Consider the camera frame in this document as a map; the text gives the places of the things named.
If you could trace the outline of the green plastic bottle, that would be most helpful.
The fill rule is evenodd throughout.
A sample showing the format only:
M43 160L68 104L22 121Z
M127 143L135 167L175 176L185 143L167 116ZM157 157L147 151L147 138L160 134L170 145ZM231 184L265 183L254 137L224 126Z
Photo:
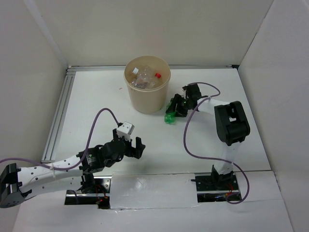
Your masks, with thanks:
M175 120L176 120L175 113L171 113L171 114L166 114L166 113L165 113L164 122L165 122L166 124L174 124L174 123L175 123Z

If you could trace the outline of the long red label bottle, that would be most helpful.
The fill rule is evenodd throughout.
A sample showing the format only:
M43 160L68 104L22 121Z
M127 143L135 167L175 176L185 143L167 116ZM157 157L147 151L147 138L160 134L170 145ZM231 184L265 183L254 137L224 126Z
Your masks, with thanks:
M161 74L155 73L150 77L149 88L156 88L161 85Z

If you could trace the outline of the crushed clear bottle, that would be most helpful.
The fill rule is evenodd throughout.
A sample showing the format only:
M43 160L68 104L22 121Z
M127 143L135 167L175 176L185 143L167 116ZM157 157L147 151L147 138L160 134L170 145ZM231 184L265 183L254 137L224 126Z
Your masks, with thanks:
M140 71L137 75L135 75L130 84L140 89L151 89L149 88L150 77L157 72L149 66L140 66L137 68Z

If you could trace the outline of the clear bottle white cap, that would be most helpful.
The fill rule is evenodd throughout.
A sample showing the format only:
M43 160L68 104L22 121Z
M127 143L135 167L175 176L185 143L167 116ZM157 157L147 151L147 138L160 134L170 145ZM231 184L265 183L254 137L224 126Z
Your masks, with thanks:
M134 74L134 75L137 75L138 73L139 73L139 69L138 68L134 68L133 70L132 70L132 73Z

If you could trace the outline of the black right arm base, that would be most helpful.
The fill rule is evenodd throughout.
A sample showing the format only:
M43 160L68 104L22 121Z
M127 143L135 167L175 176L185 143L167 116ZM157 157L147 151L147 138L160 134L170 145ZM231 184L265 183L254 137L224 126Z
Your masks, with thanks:
M225 202L226 198L231 202L238 202L242 199L237 177L233 171L218 174L212 167L210 174L195 175L191 182L196 185L199 203Z

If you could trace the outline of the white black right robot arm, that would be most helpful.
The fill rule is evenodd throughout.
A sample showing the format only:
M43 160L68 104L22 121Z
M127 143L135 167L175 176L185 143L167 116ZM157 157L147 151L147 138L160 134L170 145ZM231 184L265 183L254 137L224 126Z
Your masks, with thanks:
M227 185L227 178L233 174L239 146L251 131L243 106L239 101L216 100L215 97L221 94L220 90L204 82L190 83L183 87L183 91L183 95L175 94L167 104L164 121L173 124L177 117L187 117L191 110L183 135L186 138L189 122L195 112L208 113L214 117L217 136L224 148L219 158L211 158L216 161L211 171L211 185L215 189L222 189Z

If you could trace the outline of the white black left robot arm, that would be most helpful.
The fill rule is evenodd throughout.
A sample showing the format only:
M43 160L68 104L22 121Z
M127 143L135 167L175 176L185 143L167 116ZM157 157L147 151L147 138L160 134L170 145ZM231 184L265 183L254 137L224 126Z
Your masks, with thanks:
M0 175L0 206L14 207L37 195L59 190L89 193L95 188L94 174L110 168L125 156L140 159L145 149L140 137L136 145L113 130L113 139L47 167L8 164Z

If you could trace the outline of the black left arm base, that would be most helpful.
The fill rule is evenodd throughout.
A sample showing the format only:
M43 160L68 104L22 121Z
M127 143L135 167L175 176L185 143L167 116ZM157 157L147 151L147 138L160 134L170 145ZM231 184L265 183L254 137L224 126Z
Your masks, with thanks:
M98 209L110 209L111 180L111 176L83 176L78 190L67 190L64 205L95 205Z

